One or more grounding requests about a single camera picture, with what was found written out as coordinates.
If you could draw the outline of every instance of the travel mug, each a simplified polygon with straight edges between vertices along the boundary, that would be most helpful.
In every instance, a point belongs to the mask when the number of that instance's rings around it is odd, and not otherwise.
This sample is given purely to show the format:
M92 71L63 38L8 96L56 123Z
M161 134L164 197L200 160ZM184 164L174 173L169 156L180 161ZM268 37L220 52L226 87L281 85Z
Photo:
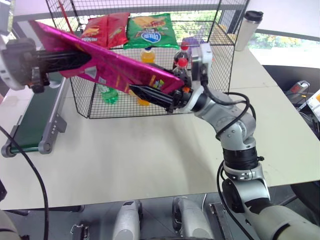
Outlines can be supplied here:
M235 44L236 51L242 51L262 21L262 11L246 11Z

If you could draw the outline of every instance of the equipment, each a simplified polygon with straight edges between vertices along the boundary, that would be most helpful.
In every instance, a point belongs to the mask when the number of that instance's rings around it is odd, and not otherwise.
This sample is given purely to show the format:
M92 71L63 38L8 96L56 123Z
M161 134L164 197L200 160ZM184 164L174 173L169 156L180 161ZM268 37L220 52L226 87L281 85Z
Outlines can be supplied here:
M19 89L16 86L29 85L34 92L41 92L44 85L48 84L46 73L76 68L86 62L83 59L90 59L88 55L83 58L86 55L83 52L35 51L30 40L16 43L17 47L13 48L14 43L11 42L7 44L7 50L1 51L1 57L5 56L3 59L6 59L6 65L0 65L0 70L4 69L1 74L10 76L6 83L15 90ZM22 62L15 63L18 56L21 56L21 51L26 54L23 54ZM63 64L59 67L55 64L53 67L53 59L61 60ZM207 43L201 44L196 50L192 49L193 89L182 87L171 94L164 94L150 86L131 85L130 89L142 100L159 105L169 113L176 109L182 113L193 112L214 128L215 137L221 142L224 156L217 177L221 201L227 210L229 206L235 213L243 213L262 240L319 239L319 227L284 206L271 204L262 165L259 163L264 158L258 156L256 140L253 137L256 128L254 109L248 97L241 93L225 94L208 89L211 60L212 52ZM241 96L244 100L232 101L229 95ZM240 103L245 104L244 110L236 106ZM219 186L219 174L222 175L223 171L228 177L222 183L224 198ZM130 203L127 203L127 208L131 206L135 211L139 208L137 202ZM180 209L190 204L186 200L177 203Z

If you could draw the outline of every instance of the wire cage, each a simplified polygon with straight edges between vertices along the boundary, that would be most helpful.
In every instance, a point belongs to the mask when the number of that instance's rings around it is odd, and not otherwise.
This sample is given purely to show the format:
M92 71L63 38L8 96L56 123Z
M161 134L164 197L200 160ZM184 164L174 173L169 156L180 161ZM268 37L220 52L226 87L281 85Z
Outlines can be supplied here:
M80 36L88 19L111 13L130 12L131 17L170 13L175 37L180 45L183 38L194 37L199 43L209 43L213 53L208 86L228 92L235 44L249 0L46 0L56 28ZM141 49L111 48L140 61ZM154 48L155 63L172 68L177 52L174 48ZM76 109L86 118L119 118L165 115L157 105L142 106L137 98L118 91L118 101L107 104L94 82L72 77L71 87Z

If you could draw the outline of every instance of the orange juice bottle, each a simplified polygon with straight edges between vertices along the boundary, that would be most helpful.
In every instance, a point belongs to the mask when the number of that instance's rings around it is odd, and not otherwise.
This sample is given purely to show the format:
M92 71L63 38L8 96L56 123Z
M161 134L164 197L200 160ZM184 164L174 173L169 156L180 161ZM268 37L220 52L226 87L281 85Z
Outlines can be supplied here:
M152 50L151 47L147 47L145 49L142 49L140 53L141 57L141 62L146 63L146 64L154 64L156 60L156 53L154 50ZM141 106L149 106L149 102L142 100L141 98L137 98L138 104Z

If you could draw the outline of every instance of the white table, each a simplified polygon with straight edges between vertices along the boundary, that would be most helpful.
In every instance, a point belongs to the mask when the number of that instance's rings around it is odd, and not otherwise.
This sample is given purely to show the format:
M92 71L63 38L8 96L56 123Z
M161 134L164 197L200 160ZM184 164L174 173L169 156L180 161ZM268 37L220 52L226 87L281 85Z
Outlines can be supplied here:
M231 89L255 107L254 136L268 185L318 180L320 142L248 49L235 53ZM9 94L0 105L0 125L7 131L31 97L28 90ZM61 115L68 125L53 152L28 154L50 207L217 191L222 148L213 128L193 114L86 119L69 92ZM0 146L5 142L0 134ZM0 156L0 166L8 191L1 209L43 207L40 185L21 155Z

